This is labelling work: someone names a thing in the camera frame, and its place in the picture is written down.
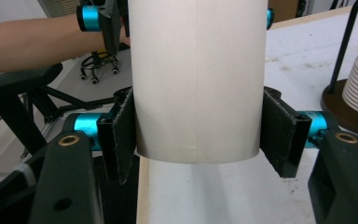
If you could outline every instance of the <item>chair wheel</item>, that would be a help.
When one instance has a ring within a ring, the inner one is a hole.
[[[81,75],[80,75],[80,79],[82,79],[82,80],[86,80],[86,79],[87,79],[87,76],[86,76],[86,75],[84,75],[84,74],[81,74]]]
[[[91,80],[91,83],[94,85],[98,84],[98,82],[100,82],[100,80],[98,80],[98,78],[95,78],[95,77]]]
[[[113,60],[113,66],[116,67],[118,65],[118,60],[117,59],[114,59]]]
[[[119,71],[118,71],[118,68],[117,68],[117,67],[114,67],[114,68],[112,69],[112,72],[113,72],[113,74],[115,74],[115,75],[118,74],[118,72],[119,72]]]

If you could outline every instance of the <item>white table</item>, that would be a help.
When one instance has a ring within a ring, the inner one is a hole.
[[[277,23],[268,31],[265,85],[295,110],[321,110],[349,8]],[[339,79],[358,55],[358,18]],[[281,179],[264,154],[220,165],[141,159],[138,223],[315,223],[308,179],[318,153],[305,149],[297,177]]]

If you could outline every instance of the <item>paper cylinder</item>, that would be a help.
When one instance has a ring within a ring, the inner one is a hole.
[[[130,0],[138,152],[180,163],[257,155],[267,1]]]

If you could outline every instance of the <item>black office chair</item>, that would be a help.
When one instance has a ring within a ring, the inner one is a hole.
[[[81,63],[80,79],[86,80],[88,78],[88,76],[86,74],[86,70],[90,70],[91,75],[92,75],[91,83],[98,84],[100,82],[100,79],[97,78],[94,71],[95,71],[95,69],[98,69],[108,63],[111,63],[113,65],[112,73],[115,75],[118,74],[118,72],[119,72],[118,67],[117,67],[118,60],[115,56],[111,56],[110,54],[108,54],[105,51],[102,51],[102,52],[93,51],[91,53],[91,56],[89,56],[88,58],[83,60]]]

